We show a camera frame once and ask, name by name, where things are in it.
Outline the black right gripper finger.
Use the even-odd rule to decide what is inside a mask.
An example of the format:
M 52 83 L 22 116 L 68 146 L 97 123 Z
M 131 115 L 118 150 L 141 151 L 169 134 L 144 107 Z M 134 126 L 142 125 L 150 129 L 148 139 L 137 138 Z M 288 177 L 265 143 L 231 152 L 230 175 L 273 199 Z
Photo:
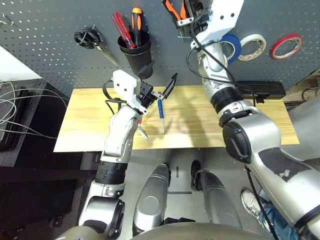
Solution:
M 193 3 L 192 0 L 184 0 L 185 12 L 188 18 L 194 17 L 192 3 Z

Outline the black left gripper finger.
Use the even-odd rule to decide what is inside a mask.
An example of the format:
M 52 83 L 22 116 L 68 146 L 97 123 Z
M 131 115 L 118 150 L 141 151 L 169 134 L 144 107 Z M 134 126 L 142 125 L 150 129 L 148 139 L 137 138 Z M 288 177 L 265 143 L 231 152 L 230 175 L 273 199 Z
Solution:
M 172 77 L 171 77 L 171 80 L 168 82 L 164 92 L 163 92 L 163 98 L 164 99 L 167 99 L 169 97 L 169 95 L 171 94 L 172 90 L 174 89 L 175 87 L 175 84 L 176 84 L 176 80 L 177 80 L 177 76 L 178 76 L 178 73 L 176 72 Z
M 152 76 L 153 74 L 153 66 L 154 66 L 154 61 L 151 61 L 149 64 L 144 65 L 138 72 L 137 76 L 141 80 L 148 79 Z

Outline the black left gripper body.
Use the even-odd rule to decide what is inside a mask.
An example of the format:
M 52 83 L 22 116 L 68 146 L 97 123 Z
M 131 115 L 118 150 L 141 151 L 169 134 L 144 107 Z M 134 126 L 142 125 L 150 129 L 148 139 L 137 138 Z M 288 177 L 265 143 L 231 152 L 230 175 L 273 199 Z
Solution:
M 163 100 L 165 95 L 161 92 L 156 92 L 154 87 L 144 81 L 140 82 L 140 92 L 137 96 L 140 101 L 140 104 L 148 108 L 156 100 Z

